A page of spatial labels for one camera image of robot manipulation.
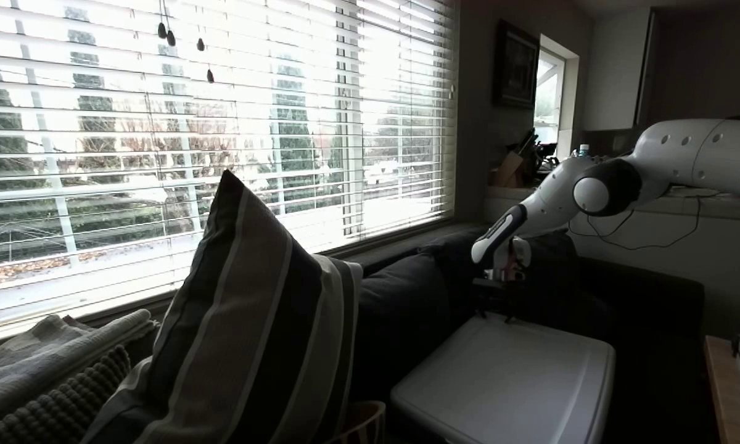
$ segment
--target white robot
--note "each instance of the white robot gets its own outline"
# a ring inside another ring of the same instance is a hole
[[[649,125],[632,155],[570,159],[542,184],[496,219],[471,247],[477,263],[508,252],[514,234],[564,228],[577,213],[616,215],[660,198],[668,184],[715,188],[740,194],[740,120],[664,120]]]

